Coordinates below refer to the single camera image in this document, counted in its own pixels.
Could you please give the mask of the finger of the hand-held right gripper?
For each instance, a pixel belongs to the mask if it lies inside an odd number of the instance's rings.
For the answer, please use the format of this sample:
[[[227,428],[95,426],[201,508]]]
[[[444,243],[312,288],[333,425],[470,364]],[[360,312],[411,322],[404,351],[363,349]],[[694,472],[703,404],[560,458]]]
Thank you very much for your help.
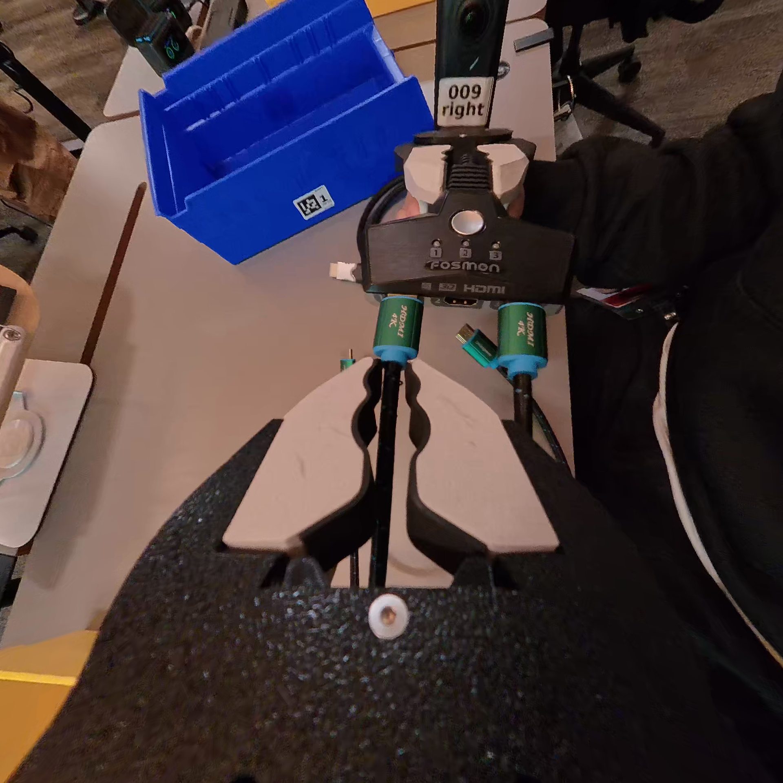
[[[445,190],[447,154],[445,146],[413,147],[403,165],[407,193],[419,203],[435,203]]]
[[[514,201],[523,190],[529,158],[518,146],[488,146],[492,188],[499,201]]]

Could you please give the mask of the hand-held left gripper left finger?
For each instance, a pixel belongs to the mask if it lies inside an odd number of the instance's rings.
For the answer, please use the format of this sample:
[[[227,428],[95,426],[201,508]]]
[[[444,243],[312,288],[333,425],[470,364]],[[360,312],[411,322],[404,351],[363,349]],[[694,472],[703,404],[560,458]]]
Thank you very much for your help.
[[[375,361],[362,358],[280,421],[221,542],[334,569],[371,537]]]

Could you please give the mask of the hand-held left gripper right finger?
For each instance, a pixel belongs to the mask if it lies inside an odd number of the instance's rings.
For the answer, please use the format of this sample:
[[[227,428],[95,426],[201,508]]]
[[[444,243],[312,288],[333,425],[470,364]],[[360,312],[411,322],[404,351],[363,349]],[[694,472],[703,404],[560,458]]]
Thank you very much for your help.
[[[502,420],[423,360],[406,367],[409,465],[406,528],[439,568],[552,553],[560,541]]]

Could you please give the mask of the person's right forearm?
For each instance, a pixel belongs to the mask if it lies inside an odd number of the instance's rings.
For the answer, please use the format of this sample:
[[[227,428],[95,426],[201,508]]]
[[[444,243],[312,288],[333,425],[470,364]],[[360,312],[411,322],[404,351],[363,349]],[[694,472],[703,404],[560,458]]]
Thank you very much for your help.
[[[589,138],[531,163],[521,216],[573,235],[588,286],[666,286],[781,238],[781,187],[778,84],[698,139]]]

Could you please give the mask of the person's right hand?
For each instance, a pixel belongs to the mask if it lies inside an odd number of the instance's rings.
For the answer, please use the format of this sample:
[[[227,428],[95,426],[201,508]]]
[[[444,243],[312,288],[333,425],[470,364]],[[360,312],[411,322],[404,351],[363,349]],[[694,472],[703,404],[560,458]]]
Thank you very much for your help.
[[[398,205],[391,220],[402,221],[407,219],[418,219],[436,213],[437,209],[435,205],[416,198],[411,192],[406,192],[405,197]]]

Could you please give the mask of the black office chair base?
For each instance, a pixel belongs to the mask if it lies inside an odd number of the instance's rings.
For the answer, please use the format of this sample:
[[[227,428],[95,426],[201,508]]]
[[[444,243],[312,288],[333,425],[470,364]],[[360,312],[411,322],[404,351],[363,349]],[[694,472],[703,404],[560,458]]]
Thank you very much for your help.
[[[564,25],[555,23],[551,54],[553,102],[568,97],[570,106],[579,105],[601,117],[649,137],[649,145],[657,148],[665,138],[662,127],[634,110],[608,89],[596,82],[596,77],[615,68],[621,84],[631,84],[641,71],[641,61],[633,44],[610,54],[582,60],[583,25],[572,27],[568,46],[564,47]]]

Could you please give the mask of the blue plastic bin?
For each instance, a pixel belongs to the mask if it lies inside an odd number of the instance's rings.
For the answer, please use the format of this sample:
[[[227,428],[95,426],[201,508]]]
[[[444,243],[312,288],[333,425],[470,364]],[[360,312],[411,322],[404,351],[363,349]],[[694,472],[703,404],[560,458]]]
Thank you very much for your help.
[[[281,2],[139,92],[154,210],[230,264],[373,196],[433,128],[365,2]]]

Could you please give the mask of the red and white card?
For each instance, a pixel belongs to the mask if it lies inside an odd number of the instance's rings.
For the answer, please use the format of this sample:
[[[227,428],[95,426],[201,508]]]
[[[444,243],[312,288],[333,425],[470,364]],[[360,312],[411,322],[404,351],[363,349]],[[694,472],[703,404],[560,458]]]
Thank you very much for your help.
[[[620,289],[580,287],[574,293],[576,297],[606,312],[625,320],[634,320],[645,315],[655,289],[645,285]]]

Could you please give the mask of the person's black hoodie torso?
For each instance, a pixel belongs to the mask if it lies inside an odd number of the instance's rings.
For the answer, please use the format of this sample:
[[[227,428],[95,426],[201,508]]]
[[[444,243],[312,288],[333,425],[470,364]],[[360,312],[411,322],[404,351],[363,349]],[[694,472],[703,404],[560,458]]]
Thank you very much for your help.
[[[781,224],[707,267],[675,327],[567,309],[578,479],[688,635],[743,781],[781,781]]]

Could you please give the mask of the black device with lit display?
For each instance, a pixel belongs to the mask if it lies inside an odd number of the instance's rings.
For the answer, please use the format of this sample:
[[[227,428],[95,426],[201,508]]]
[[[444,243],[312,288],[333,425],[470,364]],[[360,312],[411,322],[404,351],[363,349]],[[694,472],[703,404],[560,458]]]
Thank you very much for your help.
[[[160,76],[193,57],[196,52],[187,36],[191,18],[187,11],[171,9],[153,13],[136,34],[134,44],[144,60]]]

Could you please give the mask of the yellow plastic bin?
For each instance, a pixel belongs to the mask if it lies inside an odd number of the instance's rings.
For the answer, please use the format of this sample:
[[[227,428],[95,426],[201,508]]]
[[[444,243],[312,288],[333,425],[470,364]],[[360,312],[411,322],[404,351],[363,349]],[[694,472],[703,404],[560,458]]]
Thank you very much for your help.
[[[75,687],[98,633],[1,650],[1,781],[8,781]]]

